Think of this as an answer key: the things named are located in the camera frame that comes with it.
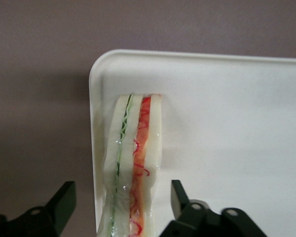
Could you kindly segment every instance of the translucent wrapping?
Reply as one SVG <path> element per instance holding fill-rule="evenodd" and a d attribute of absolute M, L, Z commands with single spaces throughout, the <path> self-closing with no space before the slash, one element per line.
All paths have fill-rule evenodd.
<path fill-rule="evenodd" d="M 98 237 L 154 236 L 151 202 L 161 161 L 161 96 L 121 95 L 103 166 Z"/>

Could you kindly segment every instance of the black plastic part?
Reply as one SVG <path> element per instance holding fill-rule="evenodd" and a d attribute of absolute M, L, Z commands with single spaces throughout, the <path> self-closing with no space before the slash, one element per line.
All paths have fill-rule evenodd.
<path fill-rule="evenodd" d="M 172 180 L 171 207 L 174 217 L 178 219 L 182 210 L 189 204 L 189 199 L 184 191 L 180 180 Z"/>
<path fill-rule="evenodd" d="M 222 211 L 222 223 L 230 231 L 244 237 L 266 237 L 262 230 L 241 209 L 226 208 Z"/>
<path fill-rule="evenodd" d="M 0 237 L 58 237 L 75 208 L 75 184 L 66 182 L 44 206 L 7 221 L 0 215 Z"/>
<path fill-rule="evenodd" d="M 47 203 L 45 208 L 51 215 L 55 230 L 61 234 L 76 206 L 75 183 L 68 181 Z"/>
<path fill-rule="evenodd" d="M 171 205 L 176 220 L 160 237 L 266 237 L 240 209 L 226 208 L 218 215 L 205 202 L 190 201 L 179 180 L 172 181 Z"/>

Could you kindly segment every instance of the white surface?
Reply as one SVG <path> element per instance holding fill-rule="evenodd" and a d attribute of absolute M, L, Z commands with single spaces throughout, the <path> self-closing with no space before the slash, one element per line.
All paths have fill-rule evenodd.
<path fill-rule="evenodd" d="M 97 226 L 114 104 L 132 92 L 163 95 L 157 234 L 174 218 L 170 182 L 180 179 L 213 211 L 237 207 L 269 237 L 296 237 L 296 60 L 130 50 L 100 57 L 90 73 Z"/>

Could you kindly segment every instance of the screw hole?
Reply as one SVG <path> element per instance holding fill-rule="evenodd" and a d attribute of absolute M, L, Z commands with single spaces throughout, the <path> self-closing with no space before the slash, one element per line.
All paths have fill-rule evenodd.
<path fill-rule="evenodd" d="M 231 216 L 238 216 L 238 212 L 232 209 L 227 210 L 227 213 Z"/>
<path fill-rule="evenodd" d="M 200 209 L 202 209 L 202 207 L 198 203 L 192 204 L 192 207 L 193 207 L 194 210 L 200 210 Z"/>
<path fill-rule="evenodd" d="M 39 209 L 34 209 L 33 211 L 31 211 L 31 215 L 37 215 L 40 213 Z"/>
<path fill-rule="evenodd" d="M 174 230 L 174 231 L 172 231 L 172 234 L 173 234 L 174 236 L 178 236 L 178 235 L 180 234 L 180 231 L 178 231 L 178 230 Z"/>

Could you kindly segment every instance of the green thread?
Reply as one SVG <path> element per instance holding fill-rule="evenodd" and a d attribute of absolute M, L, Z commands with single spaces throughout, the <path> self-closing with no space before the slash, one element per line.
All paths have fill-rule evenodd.
<path fill-rule="evenodd" d="M 118 187 L 118 182 L 119 182 L 119 167 L 120 167 L 120 158 L 122 154 L 122 141 L 125 137 L 125 131 L 127 127 L 127 119 L 129 116 L 129 110 L 131 108 L 132 100 L 133 100 L 134 94 L 131 94 L 128 97 L 126 109 L 125 109 L 125 114 L 124 118 L 122 121 L 122 128 L 120 131 L 120 140 L 119 140 L 119 146 L 118 146 L 118 154 L 117 154 L 117 159 L 116 159 L 116 175 L 115 175 L 115 194 L 113 194 L 113 212 L 112 212 L 112 218 L 111 218 L 111 237 L 115 237 L 115 205 L 116 205 L 116 196 L 117 196 L 117 187 Z"/>

